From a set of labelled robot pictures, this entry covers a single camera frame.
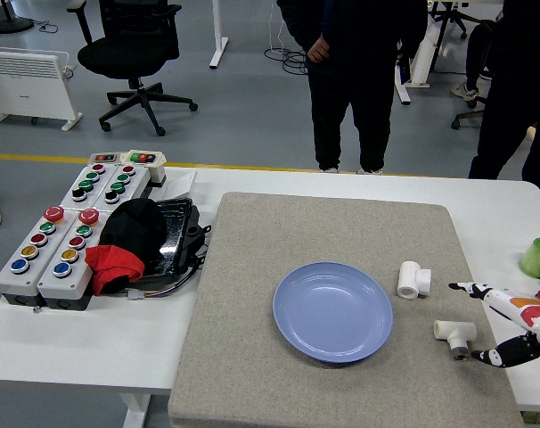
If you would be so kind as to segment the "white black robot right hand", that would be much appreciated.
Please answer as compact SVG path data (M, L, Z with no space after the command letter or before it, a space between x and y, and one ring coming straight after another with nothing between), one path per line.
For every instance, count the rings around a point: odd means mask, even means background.
M471 298L484 301L493 311L526 330L490 350L474 350L471 356L490 366L508 368L540 357L540 300L488 284L450 283L453 290L464 290Z

